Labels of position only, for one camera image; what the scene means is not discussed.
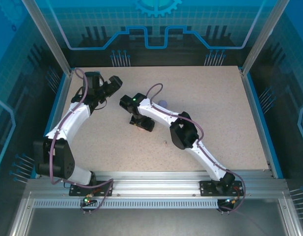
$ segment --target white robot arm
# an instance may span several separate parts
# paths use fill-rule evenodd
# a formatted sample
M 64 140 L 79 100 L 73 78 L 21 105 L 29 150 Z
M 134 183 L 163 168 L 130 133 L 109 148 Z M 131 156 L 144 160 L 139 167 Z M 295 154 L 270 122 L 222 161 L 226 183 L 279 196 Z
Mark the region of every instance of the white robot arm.
M 106 102 L 106 98 L 112 96 L 123 83 L 117 76 L 112 76 L 109 79 L 110 83 L 104 82 L 99 72 L 86 72 L 85 75 L 88 90 L 84 101 L 75 109 L 84 96 L 85 81 L 83 87 L 72 98 L 64 118 L 43 140 L 34 142 L 35 170 L 39 175 L 50 175 L 50 152 L 57 132 L 53 149 L 53 176 L 82 185 L 95 185 L 95 174 L 75 164 L 70 145 L 81 125 L 96 110 L 99 103 Z
M 198 134 L 191 117 L 186 112 L 181 114 L 169 111 L 155 103 L 145 95 L 138 93 L 133 98 L 125 95 L 120 99 L 120 106 L 133 114 L 130 124 L 147 131 L 152 131 L 154 120 L 169 128 L 172 142 L 195 157 L 205 168 L 219 193 L 225 193 L 235 180 L 233 174 L 226 171 L 207 150 Z
M 172 115 L 179 115 L 176 112 L 169 111 L 155 103 L 152 103 L 153 107 L 158 108 L 159 110 L 164 111 L 165 113 L 170 113 Z M 146 98 L 142 100 L 138 106 L 138 111 L 141 115 L 150 117 L 153 120 L 159 122 L 160 124 L 166 126 L 167 128 L 170 128 L 171 124 L 173 122 L 176 122 L 178 118 L 165 115 L 162 112 L 157 111 L 151 106 L 149 98 Z M 209 154 L 209 156 L 221 167 L 225 169 L 223 165 L 221 165 L 213 156 L 212 154 L 206 149 L 202 141 L 199 142 L 201 147 L 206 151 L 206 153 Z M 205 168 L 205 170 L 208 172 L 211 179 L 215 181 L 219 181 L 222 177 L 225 175 L 225 171 L 218 168 L 216 165 L 214 165 L 205 155 L 204 153 L 197 147 L 197 145 L 193 145 L 193 148 L 185 148 L 185 151 L 190 153 L 195 157 L 195 159 Z

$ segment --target cable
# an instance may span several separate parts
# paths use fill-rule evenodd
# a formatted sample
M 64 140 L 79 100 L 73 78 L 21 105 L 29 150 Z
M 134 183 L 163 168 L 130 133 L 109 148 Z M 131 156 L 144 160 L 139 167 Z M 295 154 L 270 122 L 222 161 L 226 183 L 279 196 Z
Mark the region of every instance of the cable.
M 107 192 L 105 193 L 102 201 L 100 202 L 100 204 L 94 209 L 94 210 L 89 210 L 89 211 L 86 211 L 83 209 L 82 205 L 81 205 L 81 210 L 83 211 L 83 213 L 85 214 L 86 212 L 89 212 L 89 214 L 91 214 L 91 212 L 96 212 L 97 210 L 99 210 L 99 208 L 103 205 L 103 202 L 105 201 L 105 199 L 107 198 L 108 194 L 109 194 L 109 191 L 112 187 L 112 184 L 113 184 L 113 181 L 110 183 L 108 189 L 107 189 Z
M 224 208 L 224 209 L 226 209 L 226 210 L 230 210 L 229 212 L 232 212 L 231 208 L 228 208 L 228 207 L 225 207 L 225 206 L 222 206 L 221 208 Z M 268 234 L 265 230 L 263 230 L 263 229 L 260 227 L 260 225 L 257 224 L 251 217 L 249 217 L 248 215 L 246 215 L 246 214 L 244 214 L 244 213 L 241 213 L 241 212 L 239 212 L 239 211 L 237 211 L 236 213 L 238 213 L 239 215 L 241 215 L 241 216 L 243 216 L 243 217 L 249 219 L 249 220 L 250 220 L 258 229 L 260 229 L 260 230 L 264 233 L 264 235 L 269 236 L 269 234 Z
M 79 186 L 81 188 L 98 188 L 98 187 L 101 187 L 101 186 L 103 186 L 103 185 L 105 185 L 107 183 L 110 183 L 110 186 L 111 186 L 113 184 L 113 179 L 109 179 L 108 181 L 105 181 L 105 182 L 103 182 L 101 184 L 98 184 L 98 185 L 87 186 L 87 185 L 82 185 L 82 184 L 74 183 L 74 182 L 66 180 L 66 179 L 58 179 L 57 181 L 54 181 L 54 178 L 53 178 L 53 151 L 54 151 L 54 146 L 55 146 L 56 138 L 57 138 L 57 136 L 58 136 L 58 134 L 60 132 L 61 127 L 65 123 L 65 121 L 83 103 L 83 101 L 85 100 L 85 98 L 87 96 L 87 93 L 88 93 L 88 80 L 87 80 L 87 77 L 86 77 L 84 71 L 81 70 L 80 68 L 75 68 L 75 73 L 76 73 L 76 75 L 79 78 L 81 78 L 81 79 L 84 80 L 84 82 L 85 82 L 85 91 L 84 91 L 83 97 L 81 98 L 80 102 L 62 119 L 62 121 L 58 125 L 58 128 L 57 128 L 57 130 L 56 130 L 56 132 L 54 134 L 54 137 L 53 137 L 53 140 L 52 140 L 52 143 L 51 143 L 51 148 L 50 148 L 50 180 L 51 180 L 51 184 L 54 185 L 54 184 L 57 184 L 60 181 L 63 181 L 65 183 L 70 183 L 70 184 Z
M 106 102 L 106 104 L 105 104 L 103 107 L 100 107 L 100 108 L 97 108 L 97 109 L 94 109 L 94 110 L 96 110 L 96 111 L 97 111 L 97 110 L 101 110 L 101 109 L 105 108 L 105 107 L 106 107 L 106 105 L 107 105 L 107 103 L 108 103 L 108 102 L 107 102 L 107 100 L 105 100 L 105 102 Z
M 157 96 L 157 95 L 162 91 L 162 89 L 163 89 L 163 84 L 162 84 L 162 83 L 157 83 L 157 84 L 153 85 L 153 86 L 148 90 L 148 92 L 147 92 L 147 94 L 146 94 L 146 96 L 148 96 L 148 94 L 150 93 L 150 91 L 151 91 L 155 86 L 158 86 L 158 85 L 160 85 L 161 88 L 160 88 L 160 89 L 151 97 L 151 99 L 150 99 L 151 107 L 154 108 L 156 111 L 161 112 L 161 113 L 163 113 L 163 114 L 165 114 L 165 115 L 167 115 L 167 116 L 175 117 L 175 118 L 179 118 L 179 119 L 184 119 L 184 120 L 186 120 L 186 121 L 188 121 L 188 122 L 191 122 L 191 123 L 194 124 L 195 126 L 197 126 L 197 128 L 198 128 L 198 129 L 200 130 L 200 132 L 201 132 L 201 136 L 200 136 L 200 138 L 197 140 L 197 147 L 198 147 L 198 148 L 204 153 L 204 155 L 205 155 L 205 156 L 206 156 L 206 157 L 207 157 L 215 166 L 217 166 L 220 170 L 223 170 L 223 171 L 225 171 L 225 172 L 228 172 L 228 173 L 230 173 L 230 174 L 233 174 L 233 175 L 237 176 L 237 177 L 242 181 L 242 185 L 243 185 L 243 188 L 244 188 L 244 194 L 243 194 L 242 200 L 241 200 L 241 202 L 238 204 L 238 206 L 237 206 L 235 209 L 231 210 L 231 212 L 236 211 L 239 207 L 241 207 L 241 205 L 242 205 L 242 203 L 243 203 L 243 201 L 244 201 L 244 199 L 245 199 L 245 196 L 246 196 L 246 186 L 245 186 L 245 182 L 244 182 L 243 178 L 242 178 L 240 175 L 238 175 L 237 173 L 234 173 L 234 172 L 232 172 L 232 171 L 230 171 L 230 170 L 227 170 L 227 169 L 221 167 L 220 165 L 218 165 L 218 164 L 217 164 L 217 163 L 216 163 L 216 162 L 215 162 L 215 161 L 214 161 L 214 160 L 205 152 L 205 150 L 200 146 L 199 142 L 204 138 L 204 130 L 201 128 L 201 126 L 200 126 L 198 123 L 196 123 L 195 121 L 193 121 L 193 120 L 191 120 L 191 119 L 188 119 L 188 118 L 186 118 L 186 117 L 182 117 L 182 116 L 178 116 L 178 115 L 174 115 L 174 114 L 165 112 L 165 111 L 163 111 L 163 110 L 161 110 L 161 109 L 155 107 L 155 106 L 152 104 L 152 100 L 155 98 L 155 96 Z

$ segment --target speckled work surface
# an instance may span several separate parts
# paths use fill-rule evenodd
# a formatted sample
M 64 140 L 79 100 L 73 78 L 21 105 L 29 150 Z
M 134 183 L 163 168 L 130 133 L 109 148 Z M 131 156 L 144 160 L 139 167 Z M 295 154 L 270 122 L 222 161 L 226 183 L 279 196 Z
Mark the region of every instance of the speckled work surface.
M 203 170 L 189 153 L 174 146 L 168 129 L 156 123 L 152 132 L 139 131 L 129 124 L 131 115 L 119 106 L 123 95 L 146 94 L 161 82 L 164 89 L 154 101 L 165 100 L 169 110 L 188 112 L 204 129 L 205 146 L 224 166 L 268 168 L 236 66 L 84 68 L 94 70 L 105 80 L 119 76 L 123 86 L 76 134 L 71 149 L 79 166 L 93 171 Z M 82 81 L 74 74 L 65 112 L 80 86 Z

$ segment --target aluminum frame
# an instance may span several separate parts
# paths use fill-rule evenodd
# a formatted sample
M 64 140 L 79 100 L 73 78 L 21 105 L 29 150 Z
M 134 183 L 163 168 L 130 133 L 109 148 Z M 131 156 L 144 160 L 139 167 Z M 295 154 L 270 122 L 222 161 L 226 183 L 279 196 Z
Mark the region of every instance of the aluminum frame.
M 279 199 L 281 218 L 290 236 L 303 236 L 287 183 L 275 179 L 270 170 L 237 171 L 246 182 L 246 200 Z M 199 181 L 209 180 L 207 172 L 97 172 L 98 179 L 113 178 L 112 196 L 105 208 L 146 208 L 144 202 L 158 202 L 155 208 L 215 208 L 217 197 L 201 197 Z M 78 208 L 81 197 L 68 196 L 62 184 L 52 185 L 49 178 L 30 179 L 26 185 L 10 236 L 25 235 L 33 208 Z M 122 203 L 132 202 L 122 207 Z M 184 206 L 171 203 L 183 202 Z M 211 206 L 194 202 L 212 202 Z
M 61 66 L 66 75 L 70 74 L 69 64 L 61 51 L 51 29 L 45 21 L 40 9 L 33 0 L 22 0 L 26 6 L 28 12 L 36 23 L 42 36 L 46 40 L 53 55 Z M 279 20 L 289 0 L 278 0 L 274 6 L 269 18 L 267 19 L 262 31 L 260 32 L 255 45 L 253 46 L 250 54 L 247 57 L 243 65 L 243 83 L 247 91 L 248 100 L 253 114 L 257 114 L 255 109 L 255 102 L 253 102 L 250 87 L 248 86 L 248 80 L 246 75 L 249 72 L 251 66 L 255 62 L 261 49 L 263 48 L 267 38 L 272 32 L 274 26 Z M 66 97 L 67 91 L 63 90 L 61 98 Z M 56 108 L 55 119 L 52 124 L 56 122 L 56 117 L 61 113 L 60 108 Z M 256 126 L 258 130 L 261 130 L 260 119 L 256 117 Z M 275 167 L 273 165 L 272 157 L 270 156 L 270 150 L 266 146 L 266 140 L 262 137 L 263 132 L 260 132 L 261 140 L 265 142 L 264 150 L 268 152 L 266 157 L 272 165 L 272 171 L 274 177 Z M 294 205 L 290 199 L 290 194 L 286 185 L 286 181 L 283 179 L 272 178 L 271 171 L 238 171 L 246 180 L 247 184 L 247 199 L 250 198 L 278 198 L 282 216 L 289 235 L 300 236 L 303 235 L 303 230 L 299 219 L 296 215 Z M 206 172 L 152 172 L 152 173 L 97 173 L 98 179 L 114 178 L 115 184 L 113 188 L 112 199 L 144 199 L 150 198 L 167 198 L 167 199 L 194 199 L 201 198 L 199 193 L 199 180 L 210 179 Z M 34 202 L 37 199 L 60 199 L 69 200 L 67 192 L 64 192 L 61 185 L 52 185 L 48 179 L 32 179 L 29 180 L 24 192 L 23 199 L 20 203 L 12 230 L 11 236 L 25 235 L 28 228 L 29 220 L 32 213 Z
M 43 14 L 40 11 L 39 7 L 37 6 L 36 2 L 34 0 L 22 0 L 22 2 L 25 5 L 30 16 L 32 17 L 34 23 L 38 27 L 40 33 L 42 34 L 50 50 L 52 51 L 59 66 L 61 67 L 61 69 L 66 75 L 69 75 L 70 66 L 66 60 L 66 57 L 62 52 L 61 48 L 59 47 L 48 23 L 44 19 Z
M 256 61 L 259 53 L 263 49 L 267 39 L 273 32 L 275 25 L 277 24 L 280 16 L 283 14 L 289 0 L 277 0 L 275 6 L 273 7 L 268 19 L 266 20 L 261 32 L 259 33 L 256 42 L 254 43 L 248 57 L 246 58 L 242 70 L 243 75 L 246 76 L 251 69 L 252 65 Z

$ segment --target purple cable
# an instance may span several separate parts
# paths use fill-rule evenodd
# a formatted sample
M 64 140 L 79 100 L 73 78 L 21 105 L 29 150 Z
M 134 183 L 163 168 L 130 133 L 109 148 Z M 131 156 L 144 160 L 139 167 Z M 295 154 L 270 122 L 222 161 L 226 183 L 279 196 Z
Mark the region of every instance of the purple cable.
M 161 112 L 161 113 L 163 113 L 163 114 L 165 114 L 165 115 L 167 115 L 167 116 L 175 117 L 175 118 L 180 118 L 180 119 L 184 119 L 184 120 L 186 120 L 186 121 L 189 121 L 189 122 L 193 123 L 195 126 L 197 126 L 197 128 L 198 128 L 198 129 L 200 130 L 200 132 L 201 132 L 201 136 L 200 136 L 200 138 L 197 140 L 197 147 L 205 154 L 205 156 L 206 156 L 206 157 L 207 157 L 215 166 L 217 166 L 219 169 L 221 169 L 221 170 L 223 170 L 223 171 L 225 171 L 225 172 L 228 172 L 228 173 L 230 173 L 230 174 L 233 174 L 233 175 L 237 176 L 237 177 L 242 181 L 242 185 L 243 185 L 243 188 L 244 188 L 244 194 L 243 194 L 242 200 L 241 200 L 241 202 L 238 204 L 238 206 L 237 206 L 235 209 L 231 210 L 231 212 L 235 212 L 239 207 L 241 207 L 241 205 L 242 205 L 242 203 L 243 203 L 243 201 L 244 201 L 244 199 L 245 199 L 245 196 L 246 196 L 246 186 L 245 186 L 245 182 L 244 182 L 243 178 L 242 178 L 240 175 L 238 175 L 237 173 L 234 173 L 234 172 L 232 172 L 232 171 L 230 171 L 230 170 L 227 170 L 227 169 L 225 169 L 225 168 L 222 168 L 222 167 L 221 167 L 220 165 L 218 165 L 213 159 L 211 159 L 211 157 L 210 157 L 210 156 L 205 152 L 205 150 L 199 145 L 199 142 L 204 138 L 204 130 L 201 128 L 201 126 L 200 126 L 197 122 L 195 122 L 195 121 L 193 121 L 193 120 L 191 120 L 191 119 L 188 119 L 188 118 L 186 118 L 186 117 L 182 117 L 182 116 L 177 116 L 177 115 L 170 114 L 170 113 L 165 112 L 165 111 L 163 111 L 163 110 L 161 110 L 161 109 L 155 107 L 154 105 L 152 105 L 152 100 L 155 98 L 155 96 L 157 96 L 157 95 L 162 91 L 162 89 L 163 89 L 163 84 L 157 83 L 157 84 L 153 85 L 153 86 L 148 90 L 148 92 L 147 92 L 147 94 L 146 94 L 146 96 L 148 96 L 148 94 L 150 93 L 150 91 L 151 91 L 155 86 L 158 86 L 158 85 L 160 85 L 161 88 L 159 89 L 158 92 L 156 92 L 156 93 L 151 97 L 151 99 L 150 99 L 151 107 L 154 108 L 156 111 Z
M 90 211 L 90 210 L 87 211 L 87 210 L 84 210 L 83 207 L 81 206 L 81 210 L 82 210 L 83 212 L 89 212 L 89 214 L 94 213 L 94 212 L 96 212 L 97 210 L 99 210 L 99 208 L 103 205 L 103 202 L 104 202 L 105 199 L 107 198 L 108 193 L 109 193 L 109 191 L 110 191 L 110 189 L 111 189 L 111 187 L 112 187 L 112 184 L 113 184 L 113 181 L 111 181 L 111 183 L 110 183 L 110 185 L 109 185 L 109 187 L 108 187 L 108 190 L 107 190 L 106 194 L 104 195 L 104 198 L 102 199 L 102 201 L 100 202 L 100 204 L 97 206 L 97 208 L 95 208 L 95 209 L 92 210 L 92 211 Z
M 82 76 L 79 75 L 77 73 L 77 71 L 80 71 L 82 73 Z M 84 91 L 84 94 L 83 94 L 83 97 L 82 99 L 80 100 L 80 102 L 63 118 L 63 120 L 61 121 L 61 123 L 58 125 L 58 128 L 54 134 L 54 137 L 53 137 L 53 140 L 52 140 L 52 143 L 51 143 L 51 148 L 50 148 L 50 179 L 51 179 L 51 184 L 57 184 L 58 182 L 60 181 L 63 181 L 65 183 L 70 183 L 70 184 L 73 184 L 73 185 L 76 185 L 76 186 L 79 186 L 81 188 L 98 188 L 98 187 L 101 187 L 109 182 L 111 182 L 110 185 L 113 184 L 113 179 L 109 179 L 108 181 L 105 181 L 101 184 L 98 184 L 98 185 L 94 185 L 94 186 L 87 186 L 87 185 L 82 185 L 82 184 L 78 184 L 78 183 L 74 183 L 72 181 L 69 181 L 69 180 L 65 180 L 65 179 L 58 179 L 57 181 L 54 182 L 54 179 L 53 179 L 53 150 L 54 150 L 54 146 L 55 146 L 55 141 L 56 141 L 56 138 L 59 134 L 59 131 L 61 129 L 61 127 L 63 126 L 63 124 L 65 123 L 65 121 L 69 118 L 69 116 L 83 103 L 83 101 L 85 100 L 86 96 L 87 96 L 87 92 L 88 92 L 88 80 L 87 80 L 87 77 L 84 73 L 83 70 L 81 70 L 80 68 L 75 68 L 75 73 L 76 75 L 83 79 L 84 82 L 85 82 L 85 91 Z
M 229 212 L 232 211 L 231 208 L 228 208 L 228 207 L 225 207 L 225 206 L 221 206 L 221 208 L 226 209 L 226 210 L 230 210 Z M 269 236 L 269 234 L 268 234 L 265 230 L 263 230 L 263 229 L 260 227 L 260 225 L 258 225 L 258 224 L 256 223 L 256 221 L 254 221 L 251 217 L 249 217 L 248 215 L 243 214 L 243 213 L 241 213 L 241 212 L 239 212 L 239 211 L 237 211 L 236 213 L 238 213 L 239 215 L 241 215 L 241 216 L 243 216 L 243 217 L 249 219 L 249 220 L 250 220 L 257 228 L 259 228 L 265 235 Z

